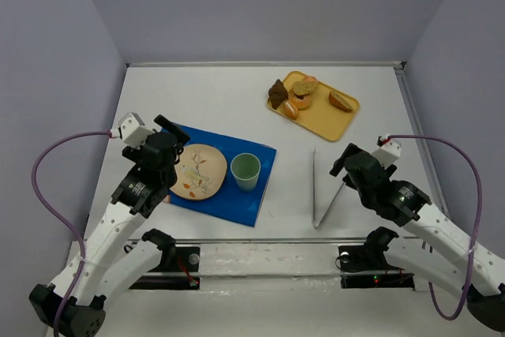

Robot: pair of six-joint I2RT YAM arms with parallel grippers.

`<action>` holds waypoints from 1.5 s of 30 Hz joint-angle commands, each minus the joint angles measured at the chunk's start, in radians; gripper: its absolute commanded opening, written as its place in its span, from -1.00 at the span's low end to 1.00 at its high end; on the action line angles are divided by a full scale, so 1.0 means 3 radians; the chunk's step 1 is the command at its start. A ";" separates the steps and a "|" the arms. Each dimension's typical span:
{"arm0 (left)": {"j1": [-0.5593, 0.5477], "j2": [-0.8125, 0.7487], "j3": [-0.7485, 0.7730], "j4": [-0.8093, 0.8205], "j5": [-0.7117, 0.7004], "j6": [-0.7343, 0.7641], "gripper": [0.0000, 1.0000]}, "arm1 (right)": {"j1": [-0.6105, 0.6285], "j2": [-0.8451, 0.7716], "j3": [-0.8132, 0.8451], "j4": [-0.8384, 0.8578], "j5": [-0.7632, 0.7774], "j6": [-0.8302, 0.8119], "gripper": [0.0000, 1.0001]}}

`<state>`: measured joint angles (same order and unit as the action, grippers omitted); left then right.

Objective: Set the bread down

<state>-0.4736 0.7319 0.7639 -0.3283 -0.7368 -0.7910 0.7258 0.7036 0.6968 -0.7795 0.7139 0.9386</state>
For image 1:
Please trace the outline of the metal serving tongs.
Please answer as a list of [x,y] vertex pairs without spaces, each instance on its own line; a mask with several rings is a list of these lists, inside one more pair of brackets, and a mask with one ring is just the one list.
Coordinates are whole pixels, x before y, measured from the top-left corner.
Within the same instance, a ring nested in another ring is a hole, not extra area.
[[344,173],[329,174],[333,166],[330,157],[316,148],[312,151],[312,227],[320,229],[330,215],[342,187]]

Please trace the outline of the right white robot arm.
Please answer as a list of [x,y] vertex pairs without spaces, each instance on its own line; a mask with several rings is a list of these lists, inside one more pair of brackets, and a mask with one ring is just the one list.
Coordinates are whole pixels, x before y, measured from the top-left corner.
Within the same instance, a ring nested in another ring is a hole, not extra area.
[[348,144],[330,174],[346,174],[343,183],[357,191],[361,204],[379,217],[415,235],[428,248],[378,227],[365,243],[338,261],[344,272],[403,269],[459,298],[460,306],[487,328],[504,331],[504,259],[480,244],[445,216],[414,184],[392,179],[401,145],[381,138],[366,152]]

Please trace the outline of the orange glazed bun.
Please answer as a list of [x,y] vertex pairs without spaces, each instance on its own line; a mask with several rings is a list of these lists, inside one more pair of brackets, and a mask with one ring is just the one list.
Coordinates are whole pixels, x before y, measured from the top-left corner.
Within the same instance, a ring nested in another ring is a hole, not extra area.
[[299,117],[299,110],[291,100],[286,100],[282,104],[282,112],[291,120],[297,120]]

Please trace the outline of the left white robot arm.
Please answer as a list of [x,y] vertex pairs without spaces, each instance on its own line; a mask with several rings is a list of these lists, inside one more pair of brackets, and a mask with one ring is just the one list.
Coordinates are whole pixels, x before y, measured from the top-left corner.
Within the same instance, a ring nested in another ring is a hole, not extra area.
[[118,257],[176,184],[175,167],[190,140],[164,116],[156,116],[154,122],[159,131],[128,113],[107,132],[107,137],[125,144],[122,154],[134,165],[113,192],[97,227],[87,239],[77,239],[76,256],[49,284],[35,286],[29,295],[38,318],[56,336],[96,335],[111,304],[142,275],[174,257],[175,240],[156,229]]

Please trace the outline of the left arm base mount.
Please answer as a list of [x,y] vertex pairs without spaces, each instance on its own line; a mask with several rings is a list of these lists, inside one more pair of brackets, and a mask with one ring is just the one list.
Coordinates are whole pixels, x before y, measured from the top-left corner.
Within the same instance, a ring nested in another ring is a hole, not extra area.
[[178,246],[173,256],[162,255],[159,265],[142,275],[130,290],[199,290],[200,247]]

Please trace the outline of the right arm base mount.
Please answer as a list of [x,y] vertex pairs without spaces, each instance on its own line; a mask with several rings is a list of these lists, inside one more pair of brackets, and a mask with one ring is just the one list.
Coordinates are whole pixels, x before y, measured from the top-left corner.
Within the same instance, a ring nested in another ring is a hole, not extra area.
[[340,245],[335,266],[345,290],[415,289],[412,273],[389,265],[382,252],[374,253],[363,245]]

